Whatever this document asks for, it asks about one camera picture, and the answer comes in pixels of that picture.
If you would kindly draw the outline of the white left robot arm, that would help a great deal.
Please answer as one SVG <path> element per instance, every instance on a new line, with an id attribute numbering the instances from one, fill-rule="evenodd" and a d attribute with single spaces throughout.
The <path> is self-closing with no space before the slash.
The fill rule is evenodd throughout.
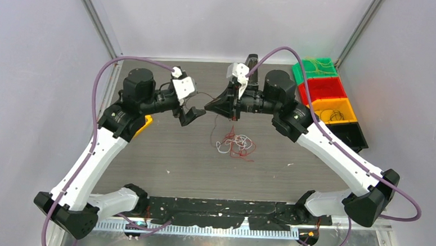
<path id="1" fill-rule="evenodd" d="M 76 240 L 85 238 L 98 222 L 116 214 L 143 216 L 148 194 L 134 184 L 94 198 L 90 195 L 114 158 L 149 124 L 147 116 L 171 111 L 180 125 L 187 126 L 204 115 L 204 109 L 184 110 L 185 100 L 196 93 L 195 81 L 180 68 L 174 68 L 168 88 L 163 90 L 156 87 L 151 70 L 131 70 L 123 80 L 118 100 L 96 123 L 85 151 L 56 187 L 35 196 L 35 205 Z"/>

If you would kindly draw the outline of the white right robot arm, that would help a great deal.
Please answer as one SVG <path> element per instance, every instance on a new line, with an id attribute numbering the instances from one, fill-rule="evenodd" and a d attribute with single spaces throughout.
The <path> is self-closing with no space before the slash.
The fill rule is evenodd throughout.
<path id="1" fill-rule="evenodd" d="M 392 186 L 398 184 L 399 174 L 370 164 L 335 136 L 295 99 L 296 84 L 287 72 L 269 71 L 259 90 L 249 87 L 245 65 L 234 66 L 236 69 L 228 72 L 227 88 L 205 104 L 205 110 L 233 121 L 239 120 L 241 113 L 271 114 L 277 132 L 312 152 L 348 186 L 328 193 L 307 191 L 297 202 L 298 220 L 307 224 L 319 216 L 347 216 L 371 227 L 392 200 Z"/>

